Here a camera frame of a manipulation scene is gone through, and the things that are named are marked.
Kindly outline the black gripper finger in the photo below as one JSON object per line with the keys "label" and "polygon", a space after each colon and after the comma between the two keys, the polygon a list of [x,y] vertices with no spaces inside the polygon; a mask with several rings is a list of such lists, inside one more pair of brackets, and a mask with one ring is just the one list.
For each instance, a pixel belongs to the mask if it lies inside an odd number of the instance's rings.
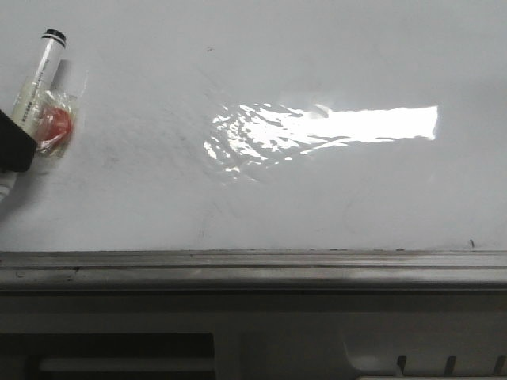
{"label": "black gripper finger", "polygon": [[34,159],[36,141],[18,127],[1,111],[1,169],[24,173],[30,169]]}

